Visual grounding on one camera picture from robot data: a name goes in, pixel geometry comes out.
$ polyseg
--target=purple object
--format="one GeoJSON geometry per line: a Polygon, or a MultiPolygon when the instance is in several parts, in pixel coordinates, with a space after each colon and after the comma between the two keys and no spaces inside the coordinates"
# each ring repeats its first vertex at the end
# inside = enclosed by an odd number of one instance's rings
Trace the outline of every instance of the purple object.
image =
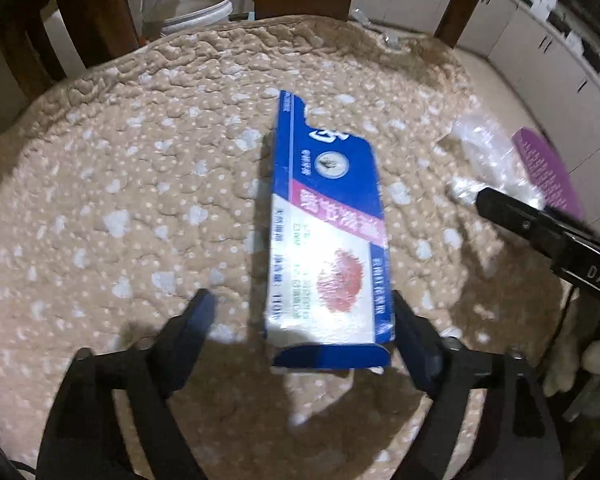
{"type": "Polygon", "coordinates": [[[578,195],[554,149],[529,128],[520,128],[512,140],[526,167],[529,180],[540,188],[546,204],[582,220],[578,195]]]}

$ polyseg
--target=circular logo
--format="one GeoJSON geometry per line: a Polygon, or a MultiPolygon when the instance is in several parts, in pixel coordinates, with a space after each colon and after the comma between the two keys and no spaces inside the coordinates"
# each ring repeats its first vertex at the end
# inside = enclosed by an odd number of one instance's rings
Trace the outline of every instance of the circular logo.
{"type": "Polygon", "coordinates": [[[349,171],[347,157],[339,152],[324,152],[315,157],[315,169],[325,178],[340,178],[349,171]]]}

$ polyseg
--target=white bucket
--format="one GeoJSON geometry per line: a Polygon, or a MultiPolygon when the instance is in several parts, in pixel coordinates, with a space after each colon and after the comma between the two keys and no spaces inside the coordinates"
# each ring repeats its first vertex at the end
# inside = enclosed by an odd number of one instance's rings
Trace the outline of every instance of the white bucket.
{"type": "Polygon", "coordinates": [[[155,7],[144,19],[142,33],[149,40],[185,28],[228,22],[231,0],[174,0],[155,7]]]}

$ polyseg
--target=tiled floor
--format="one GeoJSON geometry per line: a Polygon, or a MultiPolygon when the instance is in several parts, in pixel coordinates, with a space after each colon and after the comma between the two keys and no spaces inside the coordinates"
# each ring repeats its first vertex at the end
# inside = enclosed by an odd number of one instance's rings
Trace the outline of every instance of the tiled floor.
{"type": "Polygon", "coordinates": [[[474,80],[476,95],[512,136],[522,126],[539,131],[538,124],[526,110],[513,89],[485,59],[456,48],[456,57],[474,80]]]}

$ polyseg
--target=blue and white box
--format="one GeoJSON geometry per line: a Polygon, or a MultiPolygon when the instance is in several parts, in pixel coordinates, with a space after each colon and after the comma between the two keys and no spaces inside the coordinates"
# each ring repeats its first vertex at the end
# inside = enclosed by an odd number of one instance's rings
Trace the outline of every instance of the blue and white box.
{"type": "Polygon", "coordinates": [[[274,366],[387,366],[394,336],[389,254],[371,145],[317,130],[280,93],[266,337],[274,366]]]}

